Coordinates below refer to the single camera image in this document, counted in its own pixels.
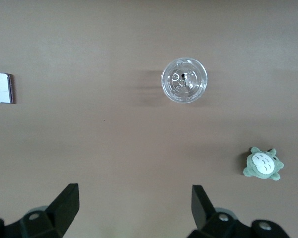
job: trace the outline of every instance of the gray surface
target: gray surface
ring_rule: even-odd
[[[160,86],[184,56],[209,76],[187,105]],[[0,1],[0,72],[7,224],[78,182],[66,238],[184,238],[201,184],[298,238],[298,1]],[[280,181],[242,175],[251,146],[276,148]]]

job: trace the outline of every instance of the clear glass cup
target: clear glass cup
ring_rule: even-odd
[[[193,58],[178,58],[163,71],[161,83],[164,93],[177,103],[190,103],[204,93],[208,83],[203,65]]]

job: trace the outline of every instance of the silver bolt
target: silver bolt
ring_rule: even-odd
[[[224,221],[224,222],[227,222],[227,221],[229,221],[229,218],[228,218],[228,216],[226,215],[226,214],[219,214],[219,219],[221,220],[221,221]]]
[[[33,213],[31,216],[29,216],[29,220],[35,220],[39,217],[38,213]]]
[[[260,222],[259,226],[261,229],[270,231],[272,229],[272,227],[267,223],[267,222]]]

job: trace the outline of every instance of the smartphone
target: smartphone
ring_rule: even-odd
[[[14,103],[11,75],[0,73],[0,103]]]

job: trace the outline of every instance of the plush toy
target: plush toy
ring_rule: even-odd
[[[251,155],[247,157],[247,166],[244,169],[246,176],[256,176],[261,179],[270,178],[279,180],[278,171],[284,167],[284,164],[276,157],[276,150],[261,151],[257,147],[252,147]]]

